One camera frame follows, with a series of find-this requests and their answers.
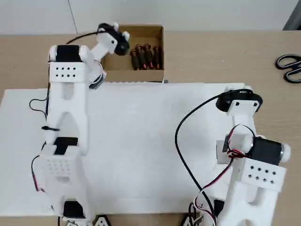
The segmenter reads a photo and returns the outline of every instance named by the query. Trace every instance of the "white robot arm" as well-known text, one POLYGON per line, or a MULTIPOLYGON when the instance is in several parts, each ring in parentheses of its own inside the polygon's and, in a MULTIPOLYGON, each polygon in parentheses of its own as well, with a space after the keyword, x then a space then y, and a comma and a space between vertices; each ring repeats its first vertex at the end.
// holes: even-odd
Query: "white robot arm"
POLYGON ((98 44, 92 51, 87 46, 58 45, 49 52, 49 102, 43 161, 45 190, 55 214, 77 224, 89 224, 95 209, 89 184, 82 166, 89 151, 87 93, 104 80, 106 73, 100 60, 107 54, 125 55, 129 34, 118 31, 118 25, 100 24, 98 44), (66 98, 66 85, 73 86, 73 95, 66 98), (58 137, 63 116, 69 113, 78 128, 78 137, 58 137))
MULTIPOLYGON (((225 92, 230 90, 235 89, 228 87, 225 92)), ((254 226, 271 225, 286 173, 279 163, 290 159, 291 149, 287 144, 256 134, 253 116, 261 105, 262 98, 259 95, 245 91, 223 95, 216 102, 219 110, 232 117, 233 125, 225 139, 216 142, 218 164, 229 164, 231 153, 244 156, 233 160, 233 172, 226 199, 222 200, 222 211, 215 213, 218 215, 218 226, 246 226, 247 221, 254 226)), ((205 200, 200 199, 200 202, 203 208, 207 208, 205 200)), ((204 215, 199 226, 212 224, 210 216, 204 215)))

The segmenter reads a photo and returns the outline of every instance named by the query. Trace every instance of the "scissors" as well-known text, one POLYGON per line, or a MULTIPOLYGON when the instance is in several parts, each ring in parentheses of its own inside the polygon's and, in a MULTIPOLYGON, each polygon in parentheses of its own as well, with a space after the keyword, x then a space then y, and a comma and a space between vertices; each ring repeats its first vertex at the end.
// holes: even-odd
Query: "scissors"
POLYGON ((291 75, 301 72, 301 56, 295 54, 286 54, 277 59, 275 66, 279 70, 291 68, 292 70, 284 74, 284 79, 290 83, 301 83, 301 79, 292 79, 291 75), (283 59, 293 59, 295 62, 282 65, 280 62, 283 59))

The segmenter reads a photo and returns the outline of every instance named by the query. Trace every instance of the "wooden table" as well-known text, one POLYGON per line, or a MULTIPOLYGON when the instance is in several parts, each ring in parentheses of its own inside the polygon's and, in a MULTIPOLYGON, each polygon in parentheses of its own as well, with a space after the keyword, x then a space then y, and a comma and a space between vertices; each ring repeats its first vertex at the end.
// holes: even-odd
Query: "wooden table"
MULTIPOLYGON (((47 53, 70 35, 1 36, 0 96, 4 89, 46 88, 47 53)), ((301 55, 301 32, 166 32, 165 78, 169 82, 244 82, 264 100, 255 116, 259 134, 292 147, 274 226, 301 225, 301 85, 283 80, 275 59, 301 55)), ((182 214, 112 215, 112 226, 177 226, 182 214)), ((55 218, 0 218, 1 225, 55 226, 55 218)))

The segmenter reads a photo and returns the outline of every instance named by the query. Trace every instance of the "brown cardboard box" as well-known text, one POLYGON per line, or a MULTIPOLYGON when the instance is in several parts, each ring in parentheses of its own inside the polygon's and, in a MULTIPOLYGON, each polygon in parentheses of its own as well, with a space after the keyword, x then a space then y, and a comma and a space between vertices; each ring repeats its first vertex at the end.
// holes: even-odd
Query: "brown cardboard box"
MULTIPOLYGON (((144 45, 149 43, 151 47, 159 45, 162 49, 163 57, 163 32, 161 25, 120 25, 119 31, 130 33, 130 50, 137 44, 144 45)), ((163 81, 164 62, 162 70, 140 70, 135 71, 132 68, 131 56, 118 56, 116 54, 106 55, 102 60, 103 68, 108 73, 106 81, 163 81)))

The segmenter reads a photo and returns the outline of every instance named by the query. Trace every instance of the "wire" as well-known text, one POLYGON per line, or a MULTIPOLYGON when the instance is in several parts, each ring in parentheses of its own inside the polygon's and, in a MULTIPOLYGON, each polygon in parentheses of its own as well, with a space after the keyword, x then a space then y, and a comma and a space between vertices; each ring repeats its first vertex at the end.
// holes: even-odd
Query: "wire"
POLYGON ((220 174, 214 180, 212 180, 209 184, 207 184, 203 187, 203 190, 210 187, 214 183, 216 183, 228 171, 228 169, 230 168, 230 166, 233 163, 233 160, 234 160, 234 157, 231 158, 230 163, 223 169, 222 172, 220 172, 220 174))
MULTIPOLYGON (((198 109, 200 109, 200 108, 203 107, 204 105, 206 105, 206 104, 208 104, 209 102, 211 102, 211 101, 213 101, 213 100, 215 100, 215 99, 217 99, 217 98, 219 98, 219 97, 222 97, 222 96, 224 96, 224 95, 232 94, 232 93, 238 93, 238 92, 249 92, 249 93, 253 93, 253 91, 250 90, 250 89, 237 89, 237 90, 230 90, 230 91, 228 91, 228 92, 224 92, 224 93, 221 93, 221 94, 219 94, 219 95, 216 95, 216 96, 214 96, 214 97, 212 97, 212 98, 206 100, 205 102, 201 103, 199 106, 195 107, 194 109, 192 109, 192 110, 191 110, 191 111, 190 111, 190 112, 189 112, 189 113, 188 113, 188 114, 180 121, 180 123, 179 123, 177 129, 175 130, 174 144, 175 144, 175 147, 176 147, 176 149, 177 149, 178 155, 179 155, 179 157, 180 157, 180 159, 181 159, 181 161, 182 161, 184 167, 185 167, 186 170, 188 171, 190 177, 192 178, 193 182, 196 184, 196 186, 198 187, 198 189, 199 189, 200 191, 202 191, 203 188, 201 187, 201 185, 198 183, 198 181, 197 181, 196 178, 194 177, 193 173, 191 172, 190 168, 188 167, 188 165, 187 165, 186 161, 184 160, 184 158, 183 158, 183 156, 182 156, 182 153, 181 153, 181 151, 180 151, 180 148, 179 148, 179 145, 178 145, 178 133, 179 133, 179 130, 180 130, 182 124, 188 119, 188 117, 191 116, 193 113, 195 113, 198 109)), ((209 208, 210 208, 210 211, 211 211, 211 213, 212 213, 212 215, 213 215, 213 218, 214 218, 214 221, 215 221, 215 220, 216 220, 216 217, 215 217, 215 213, 214 213, 213 206, 212 206, 212 204, 211 204, 211 202, 210 202, 210 200, 209 200, 207 194, 206 194, 204 191, 202 191, 202 194, 203 194, 204 198, 206 199, 206 201, 207 201, 207 203, 208 203, 208 206, 209 206, 209 208)))
POLYGON ((43 111, 43 110, 39 110, 39 109, 33 108, 33 107, 32 107, 32 102, 33 102, 33 101, 41 101, 41 102, 43 102, 43 101, 46 101, 46 100, 47 100, 47 98, 45 98, 45 99, 31 99, 30 102, 29 102, 29 108, 32 109, 32 110, 35 111, 35 112, 42 112, 42 113, 44 114, 44 116, 45 116, 45 119, 47 118, 46 112, 43 111))
POLYGON ((206 213, 206 214, 210 217, 210 219, 212 220, 213 225, 216 226, 216 218, 213 216, 213 214, 212 214, 210 211, 208 211, 208 210, 206 210, 206 209, 203 209, 203 208, 201 208, 201 207, 199 207, 199 206, 197 205, 197 198, 198 198, 198 196, 195 197, 195 199, 194 199, 194 201, 193 201, 193 206, 194 206, 197 210, 206 213))
POLYGON ((231 137, 232 137, 232 135, 233 135, 233 133, 234 133, 234 130, 235 130, 236 127, 238 127, 238 126, 244 126, 244 127, 246 127, 248 130, 251 131, 251 133, 252 133, 252 135, 253 135, 253 138, 255 137, 255 133, 254 133, 254 131, 253 131, 250 127, 248 127, 248 126, 246 126, 246 125, 244 125, 244 124, 237 124, 237 125, 235 125, 235 126, 230 130, 229 135, 228 135, 228 142, 227 142, 227 145, 228 145, 229 151, 233 151, 233 150, 230 149, 230 141, 231 141, 231 137))
POLYGON ((48 81, 46 98, 45 99, 36 99, 36 98, 34 98, 34 99, 31 99, 29 101, 29 108, 32 109, 35 112, 42 112, 44 114, 44 116, 45 116, 45 119, 47 119, 47 115, 48 115, 49 91, 50 91, 50 83, 48 81), (32 102, 33 101, 41 101, 41 102, 46 101, 46 109, 45 109, 45 111, 33 108, 32 107, 32 102))
MULTIPOLYGON (((44 144, 42 145, 41 151, 43 150, 43 148, 44 148, 45 145, 46 145, 46 142, 44 142, 44 144)), ((34 183, 34 187, 35 187, 36 191, 37 192, 39 192, 39 191, 45 192, 45 190, 43 188, 39 188, 36 176, 35 176, 34 171, 33 171, 33 163, 39 157, 40 157, 40 155, 38 154, 37 156, 35 156, 32 159, 32 163, 31 163, 32 179, 33 179, 33 183, 34 183)))
POLYGON ((87 37, 87 36, 90 36, 90 35, 94 35, 94 34, 101 34, 101 33, 107 33, 108 30, 101 30, 101 31, 96 31, 96 32, 90 32, 90 33, 87 33, 87 34, 83 34, 83 35, 80 35, 80 36, 77 36, 75 37, 74 39, 71 39, 69 40, 68 42, 66 42, 66 45, 74 42, 75 40, 78 40, 78 39, 81 39, 81 38, 84 38, 84 37, 87 37))
POLYGON ((191 207, 193 206, 193 203, 191 202, 189 204, 189 207, 188 207, 188 218, 189 218, 189 223, 191 226, 194 226, 194 223, 193 223, 193 220, 192 220, 192 212, 191 212, 191 207))

